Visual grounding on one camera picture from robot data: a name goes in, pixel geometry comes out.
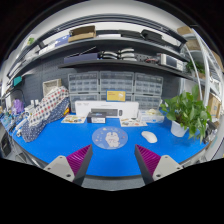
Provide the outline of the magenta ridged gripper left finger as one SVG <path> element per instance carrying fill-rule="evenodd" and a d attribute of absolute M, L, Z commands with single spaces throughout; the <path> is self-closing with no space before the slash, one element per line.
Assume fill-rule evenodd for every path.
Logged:
<path fill-rule="evenodd" d="M 67 157 L 59 155 L 44 170 L 81 186 L 92 155 L 92 145 L 87 145 Z"/>

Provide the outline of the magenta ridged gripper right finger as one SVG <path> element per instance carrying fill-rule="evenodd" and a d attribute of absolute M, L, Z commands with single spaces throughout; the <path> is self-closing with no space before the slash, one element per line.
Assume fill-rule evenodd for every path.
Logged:
<path fill-rule="evenodd" d="M 150 184 L 182 169 L 182 166 L 169 155 L 159 156 L 140 145 L 135 145 L 134 154 L 145 184 Z"/>

